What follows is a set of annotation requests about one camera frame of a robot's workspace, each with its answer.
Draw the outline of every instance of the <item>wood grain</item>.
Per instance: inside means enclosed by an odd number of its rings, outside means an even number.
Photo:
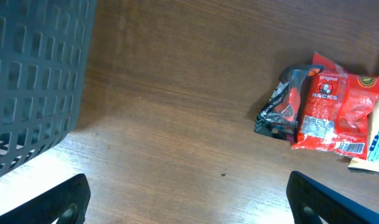
[[[253,133],[315,50],[379,75],[379,1],[98,1],[77,129],[0,178],[0,214],[83,172],[86,223],[292,223],[292,170],[379,212],[379,177]]]

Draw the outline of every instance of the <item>wooden table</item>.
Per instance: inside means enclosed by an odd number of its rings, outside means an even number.
[[[0,179],[0,214],[74,174],[86,223],[292,223],[299,170],[379,212],[379,177],[253,133],[316,50],[379,75],[379,0],[98,1],[77,129]]]

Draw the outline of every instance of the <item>black plastic wrapper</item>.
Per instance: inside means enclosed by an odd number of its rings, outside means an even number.
[[[307,77],[317,75],[323,69],[322,65],[298,65],[285,69],[269,102],[256,117],[254,132],[295,142],[301,85]]]

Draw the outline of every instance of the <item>plastic basket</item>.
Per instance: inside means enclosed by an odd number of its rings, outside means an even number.
[[[0,176],[75,128],[95,0],[0,0]]]

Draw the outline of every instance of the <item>red candy bag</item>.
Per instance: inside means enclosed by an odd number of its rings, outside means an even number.
[[[367,158],[368,114],[379,97],[379,77],[347,73],[315,54],[313,64],[326,70],[312,79],[305,112],[293,149],[335,151]]]

